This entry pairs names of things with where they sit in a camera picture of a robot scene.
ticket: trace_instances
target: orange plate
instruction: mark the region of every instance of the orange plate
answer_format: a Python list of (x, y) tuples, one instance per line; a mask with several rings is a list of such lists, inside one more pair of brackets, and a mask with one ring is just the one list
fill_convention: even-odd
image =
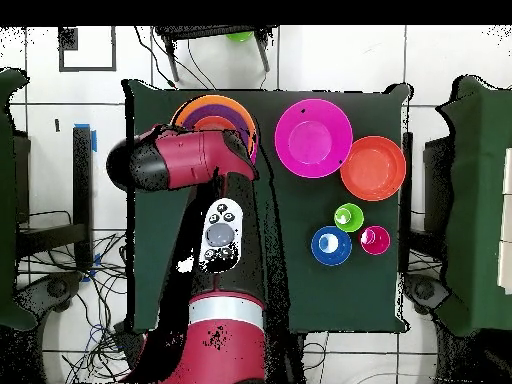
[(256, 140), (256, 127), (254, 125), (254, 122), (251, 118), (251, 115), (247, 110), (238, 102), (236, 102), (233, 99), (230, 99), (229, 97), (225, 96), (219, 96), (217, 94), (206, 94), (204, 96), (196, 97), (195, 99), (191, 100), (190, 102), (187, 102), (183, 104), (173, 115), (171, 119), (171, 123), (175, 125), (183, 125), (183, 122), (185, 122), (185, 119), (197, 108), (201, 106), (211, 105), (211, 104), (217, 104), (217, 105), (224, 105), (227, 106), (234, 111), (238, 112), (240, 116), (243, 118), (245, 123), (247, 124), (247, 129), (249, 130), (249, 145), (247, 146), (247, 150), (249, 152), (253, 151), (253, 144)]
[(196, 130), (236, 130), (229, 119), (222, 116), (206, 116), (194, 125)]
[(341, 179), (354, 196), (368, 201), (395, 194), (405, 178), (405, 157), (388, 138), (368, 136), (352, 144), (340, 168)]

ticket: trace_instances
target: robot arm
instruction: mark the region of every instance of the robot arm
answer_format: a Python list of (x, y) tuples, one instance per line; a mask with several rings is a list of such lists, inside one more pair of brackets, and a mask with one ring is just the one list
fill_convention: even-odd
[[(192, 243), (193, 269), (185, 276), (170, 267), (158, 328), (148, 334), (125, 382), (149, 383), (138, 376), (160, 361), (160, 373), (152, 373), (159, 375), (158, 382), (152, 384), (263, 383), (263, 271), (252, 185), (257, 172), (243, 142), (235, 131), (187, 132), (164, 125), (134, 141), (131, 151), (121, 142), (110, 153), (111, 180), (123, 190), (128, 184), (138, 191), (197, 186), (182, 223), (187, 228), (195, 223), (197, 230), (180, 230), (184, 237), (179, 235), (176, 243), (185, 243), (189, 251)], [(170, 355), (165, 352), (176, 337), (168, 321), (176, 315), (165, 309), (187, 284), (188, 294), (180, 297), (188, 296), (186, 340), (178, 365), (166, 366), (162, 361)]]
[(236, 172), (250, 181), (257, 178), (247, 150), (236, 131), (187, 132), (155, 125), (135, 137), (134, 150), (119, 143), (107, 159), (107, 173), (122, 190), (173, 190), (211, 181), (214, 174)]

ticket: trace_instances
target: white tile floor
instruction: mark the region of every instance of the white tile floor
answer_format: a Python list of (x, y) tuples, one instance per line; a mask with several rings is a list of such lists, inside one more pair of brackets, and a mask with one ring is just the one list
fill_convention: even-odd
[[(414, 87), (408, 129), (414, 133), (413, 209), (424, 210), (423, 148), (425, 142), (448, 134), (448, 126), (434, 110), (450, 96), (453, 80), (462, 74), (477, 74), (488, 83), (512, 84), (512, 38), (510, 26), (282, 26), (273, 31), (267, 55), (270, 72), (263, 88), (273, 90), (328, 89), (381, 92), (390, 84), (407, 81)], [(124, 137), (124, 94), (120, 81), (136, 78), (158, 88), (167, 88), (160, 71), (171, 78), (169, 62), (149, 27), (138, 27), (142, 47), (133, 27), (116, 27), (116, 72), (59, 72), (56, 28), (0, 29), (0, 67), (27, 71), (27, 89), (16, 92), (11, 115), (17, 128), (28, 130), (32, 139), (31, 209), (33, 212), (66, 209), (71, 212), (71, 134), (74, 124), (88, 123), (97, 131), (98, 151), (94, 162), (95, 237), (104, 237), (126, 226), (124, 193), (114, 188), (105, 172), (105, 160), (114, 143)], [(109, 61), (108, 28), (79, 28), (79, 51), (66, 53), (65, 61), (79, 66), (99, 66)], [(160, 46), (162, 40), (157, 37)], [(96, 46), (96, 54), (91, 48)], [(190, 41), (196, 63), (217, 88), (259, 88), (265, 74), (254, 39), (236, 43), (224, 36)], [(207, 85), (190, 57), (187, 43), (178, 42), (178, 60)], [(178, 65), (180, 88), (201, 84)], [(59, 120), (60, 131), (55, 128)], [(64, 216), (38, 217), (36, 225), (63, 223)], [(412, 225), (421, 229), (420, 215)], [(121, 264), (117, 253), (108, 260)], [(40, 265), (31, 264), (31, 270)], [(23, 277), (18, 283), (23, 284)], [(115, 283), (123, 292), (124, 281)], [(81, 283), (80, 295), (89, 316), (97, 320), (97, 296), (90, 283)], [(122, 294), (109, 296), (120, 320), (125, 314)], [(62, 383), (69, 366), (76, 362), (89, 339), (84, 307), (75, 298), (70, 309), (53, 313), (45, 337), (45, 364), (50, 383)], [(307, 342), (325, 346), (325, 361), (306, 371), (309, 384), (431, 384), (435, 373), (436, 337), (430, 317), (420, 316), (403, 301), (407, 333), (310, 334)], [(306, 367), (323, 357), (318, 345), (309, 345)]]

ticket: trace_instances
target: green object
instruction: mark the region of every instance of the green object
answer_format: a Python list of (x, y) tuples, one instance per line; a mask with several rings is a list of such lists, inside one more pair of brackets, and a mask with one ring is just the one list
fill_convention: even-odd
[(346, 233), (359, 230), (364, 222), (364, 214), (361, 208), (353, 203), (341, 205), (334, 213), (334, 223)]
[(0, 69), (0, 325), (30, 330), (37, 325), (31, 312), (13, 299), (16, 287), (16, 174), (14, 163), (14, 122), (9, 112), (9, 97), (27, 84), (16, 69)]
[[(135, 133), (155, 123), (169, 122), (186, 101), (206, 94), (198, 90), (155, 90), (130, 80), (134, 98)], [(398, 195), (381, 202), (364, 202), (343, 186), (339, 172), (307, 179), (289, 172), (274, 148), (274, 132), (284, 111), (297, 101), (320, 98), (347, 114), (354, 139), (379, 134), (400, 143), (401, 106), (409, 87), (399, 84), (386, 93), (216, 91), (244, 105), (259, 129), (254, 183), (263, 250), (267, 298), (286, 299), (275, 293), (279, 281), (289, 290), (289, 328), (296, 332), (383, 331), (403, 332), (395, 316), (397, 282)], [(131, 95), (127, 96), (129, 106)], [(153, 328), (158, 302), (190, 188), (173, 192), (137, 193), (135, 196), (135, 322), (137, 330)], [(274, 208), (273, 192), (278, 210)], [(315, 231), (332, 222), (333, 211), (344, 203), (358, 203), (369, 225), (382, 225), (392, 235), (389, 250), (370, 256), (354, 246), (343, 267), (326, 267), (311, 255)], [(280, 256), (282, 238), (284, 260)]]
[(226, 34), (226, 37), (228, 37), (230, 40), (233, 41), (246, 41), (249, 38), (251, 38), (252, 31), (248, 32), (236, 32), (234, 34)]
[(454, 202), (446, 228), (446, 283), (453, 294), (437, 309), (448, 329), (512, 329), (512, 296), (497, 285), (505, 151), (512, 147), (512, 92), (481, 79), (456, 80), (438, 108), (454, 134)]

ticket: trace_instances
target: stand leg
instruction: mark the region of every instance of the stand leg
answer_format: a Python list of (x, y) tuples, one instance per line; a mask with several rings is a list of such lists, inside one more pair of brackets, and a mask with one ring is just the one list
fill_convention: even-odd
[(258, 50), (260, 51), (263, 68), (265, 69), (265, 72), (268, 72), (270, 71), (270, 66), (268, 64), (267, 53), (265, 52), (268, 44), (268, 35), (264, 30), (256, 30), (254, 31), (254, 38), (256, 38), (256, 44), (258, 45)]
[(172, 77), (174, 78), (174, 82), (178, 82), (180, 78), (178, 77), (178, 69), (176, 68), (176, 61), (174, 60), (174, 45), (172, 40), (169, 37), (162, 37), (164, 39), (165, 51), (167, 52), (167, 56), (169, 57), (169, 64), (171, 65)]

